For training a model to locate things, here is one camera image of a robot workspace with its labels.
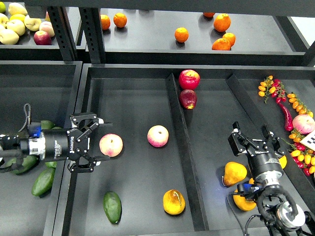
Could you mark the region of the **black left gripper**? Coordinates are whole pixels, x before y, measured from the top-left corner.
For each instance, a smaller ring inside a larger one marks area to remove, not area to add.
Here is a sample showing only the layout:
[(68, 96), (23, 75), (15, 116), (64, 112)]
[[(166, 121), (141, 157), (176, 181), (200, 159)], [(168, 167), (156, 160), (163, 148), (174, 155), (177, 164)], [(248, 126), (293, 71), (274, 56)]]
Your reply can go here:
[(71, 129), (42, 130), (39, 136), (39, 157), (45, 162), (70, 159), (67, 169), (71, 173), (92, 173), (96, 166), (109, 161), (108, 155), (81, 156), (77, 150), (88, 150), (88, 137), (99, 127), (113, 126), (95, 113), (70, 115)]

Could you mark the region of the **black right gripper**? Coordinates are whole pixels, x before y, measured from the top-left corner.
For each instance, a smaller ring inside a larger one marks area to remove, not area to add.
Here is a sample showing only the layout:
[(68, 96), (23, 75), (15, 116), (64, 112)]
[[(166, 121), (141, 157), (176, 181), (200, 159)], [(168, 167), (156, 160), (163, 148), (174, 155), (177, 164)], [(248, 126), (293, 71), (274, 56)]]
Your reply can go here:
[[(239, 122), (235, 121), (232, 127), (233, 130), (228, 137), (228, 142), (235, 156), (239, 156), (243, 152), (247, 153), (249, 147), (255, 148), (255, 144), (241, 132)], [(278, 157), (285, 156), (285, 149), (281, 146), (280, 137), (275, 136), (267, 124), (262, 125), (261, 131), (264, 137), (262, 147), (267, 152), (255, 151), (247, 154), (250, 173), (255, 181), (280, 179), (284, 171)]]

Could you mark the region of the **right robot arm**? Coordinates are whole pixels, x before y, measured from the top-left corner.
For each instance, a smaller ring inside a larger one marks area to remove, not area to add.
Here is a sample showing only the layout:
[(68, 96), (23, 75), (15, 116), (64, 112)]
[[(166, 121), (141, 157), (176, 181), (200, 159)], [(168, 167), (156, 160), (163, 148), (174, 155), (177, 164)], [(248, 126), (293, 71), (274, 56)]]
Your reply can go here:
[(303, 211), (279, 183), (284, 174), (280, 164), (280, 158), (284, 155), (280, 138), (269, 131), (266, 125), (261, 128), (263, 139), (246, 136), (238, 122), (234, 122), (232, 127), (229, 144), (235, 156), (243, 154), (247, 157), (254, 183), (240, 183), (237, 192), (229, 193), (228, 196), (243, 197), (255, 203), (258, 209), (258, 213), (241, 226), (243, 235), (249, 234), (249, 223), (258, 217), (271, 236), (288, 236), (291, 232), (298, 236), (313, 236), (315, 216), (310, 211)]

